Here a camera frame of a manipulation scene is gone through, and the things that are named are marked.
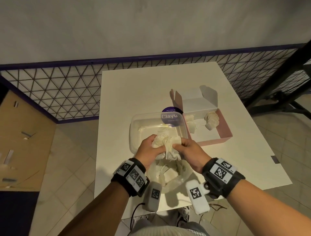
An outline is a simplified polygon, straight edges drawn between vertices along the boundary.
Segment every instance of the left hand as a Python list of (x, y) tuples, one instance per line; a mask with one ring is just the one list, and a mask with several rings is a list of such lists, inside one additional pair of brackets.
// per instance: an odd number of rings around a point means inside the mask
[(157, 155), (165, 152), (164, 145), (158, 148), (153, 148), (151, 146), (156, 136), (157, 135), (151, 135), (148, 138), (144, 139), (140, 144), (137, 153), (134, 156), (134, 158), (139, 160), (144, 165), (146, 170), (149, 169), (151, 163), (154, 162)]

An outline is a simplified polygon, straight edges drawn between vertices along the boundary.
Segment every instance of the black metal frame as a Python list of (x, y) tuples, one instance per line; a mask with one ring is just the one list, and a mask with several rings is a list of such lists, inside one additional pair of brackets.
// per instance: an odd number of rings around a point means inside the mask
[[(244, 105), (250, 115), (257, 116), (281, 111), (304, 114), (307, 118), (311, 119), (311, 113), (295, 102), (298, 97), (311, 89), (311, 64), (304, 65), (310, 59), (311, 40), (289, 57), (250, 98), (244, 101)], [(271, 99), (278, 101), (277, 103), (255, 106), (257, 102), (267, 98), (274, 89), (298, 70), (304, 70), (306, 72), (309, 76), (307, 82), (288, 95), (282, 91), (276, 92)]]

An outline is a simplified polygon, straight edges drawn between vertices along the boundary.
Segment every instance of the white wall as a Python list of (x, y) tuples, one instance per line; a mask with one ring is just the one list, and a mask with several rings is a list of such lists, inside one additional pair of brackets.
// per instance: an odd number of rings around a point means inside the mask
[(0, 64), (304, 43), (310, 0), (9, 0)]

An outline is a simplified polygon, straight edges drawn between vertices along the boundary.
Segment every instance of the right hand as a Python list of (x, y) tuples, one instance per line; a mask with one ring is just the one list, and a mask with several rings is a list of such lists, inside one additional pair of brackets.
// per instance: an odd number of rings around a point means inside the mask
[(211, 160), (211, 157), (203, 151), (199, 144), (191, 139), (181, 138), (181, 144), (173, 144), (173, 148), (184, 155), (193, 170), (202, 174), (202, 168)]

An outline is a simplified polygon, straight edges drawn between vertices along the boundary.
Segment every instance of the wristband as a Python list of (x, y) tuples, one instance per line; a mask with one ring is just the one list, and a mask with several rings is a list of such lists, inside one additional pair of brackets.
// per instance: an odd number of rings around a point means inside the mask
[(202, 175), (208, 182), (210, 194), (215, 197), (222, 195), (226, 198), (236, 184), (245, 177), (236, 170), (236, 167), (227, 161), (218, 158), (212, 158), (202, 168)]
[(146, 168), (136, 158), (124, 161), (114, 172), (111, 182), (118, 182), (129, 196), (141, 197), (150, 180), (145, 176)]

